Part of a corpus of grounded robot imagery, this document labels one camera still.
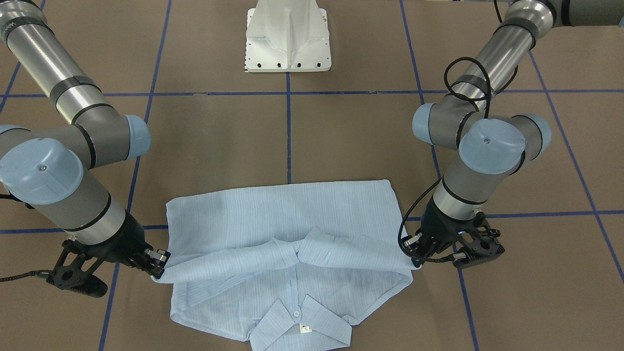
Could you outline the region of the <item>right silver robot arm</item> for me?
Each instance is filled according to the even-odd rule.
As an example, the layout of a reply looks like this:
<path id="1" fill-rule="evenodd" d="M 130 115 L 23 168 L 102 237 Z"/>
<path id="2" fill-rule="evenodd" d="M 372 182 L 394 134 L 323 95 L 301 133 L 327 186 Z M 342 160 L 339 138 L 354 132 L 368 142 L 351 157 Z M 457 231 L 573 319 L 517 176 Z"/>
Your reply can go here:
<path id="1" fill-rule="evenodd" d="M 147 244 L 142 226 L 91 174 L 147 153 L 146 122 L 116 111 L 31 0 L 1 2 L 1 42 L 67 122 L 41 131 L 2 126 L 1 184 L 68 233 L 67 251 L 160 278 L 170 254 Z"/>

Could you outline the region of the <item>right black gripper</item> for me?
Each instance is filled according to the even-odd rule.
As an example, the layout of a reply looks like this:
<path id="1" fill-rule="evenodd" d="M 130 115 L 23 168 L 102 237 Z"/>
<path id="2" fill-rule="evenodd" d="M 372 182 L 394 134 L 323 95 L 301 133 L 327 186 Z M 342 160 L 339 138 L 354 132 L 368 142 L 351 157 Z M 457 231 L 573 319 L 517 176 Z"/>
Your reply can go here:
<path id="1" fill-rule="evenodd" d="M 106 211 L 83 225 L 83 254 L 146 271 L 160 279 L 171 253 L 145 241 L 142 225 L 128 211 Z"/>

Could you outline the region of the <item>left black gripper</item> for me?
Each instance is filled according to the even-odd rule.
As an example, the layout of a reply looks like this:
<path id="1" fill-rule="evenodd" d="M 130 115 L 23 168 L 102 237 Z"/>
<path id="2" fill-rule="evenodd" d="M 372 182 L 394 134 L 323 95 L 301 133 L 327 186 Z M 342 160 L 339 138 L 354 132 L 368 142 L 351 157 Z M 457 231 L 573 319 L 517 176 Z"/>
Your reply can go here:
<path id="1" fill-rule="evenodd" d="M 457 220 L 443 213 L 434 200 L 429 200 L 421 217 L 421 224 L 414 235 L 401 237 L 401 251 L 410 257 L 415 268 L 421 268 L 427 258 L 432 261 L 458 241 L 458 233 L 468 228 L 471 220 Z"/>

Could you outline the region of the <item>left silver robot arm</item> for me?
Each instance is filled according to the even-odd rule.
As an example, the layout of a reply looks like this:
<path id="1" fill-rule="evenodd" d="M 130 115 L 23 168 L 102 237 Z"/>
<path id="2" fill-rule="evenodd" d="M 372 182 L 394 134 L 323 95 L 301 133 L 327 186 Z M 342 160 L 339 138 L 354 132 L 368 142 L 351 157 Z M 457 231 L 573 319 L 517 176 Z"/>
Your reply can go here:
<path id="1" fill-rule="evenodd" d="M 535 114 L 501 117 L 492 99 L 515 78 L 523 57 L 555 27 L 622 26 L 621 0 L 514 0 L 476 58 L 457 58 L 469 67 L 448 93 L 414 113 L 412 131 L 432 146 L 458 156 L 439 180 L 415 234 L 399 229 L 398 245 L 416 268 L 426 262 L 452 262 L 463 269 L 498 258 L 501 233 L 482 207 L 504 178 L 539 158 L 552 142 L 552 130 Z"/>

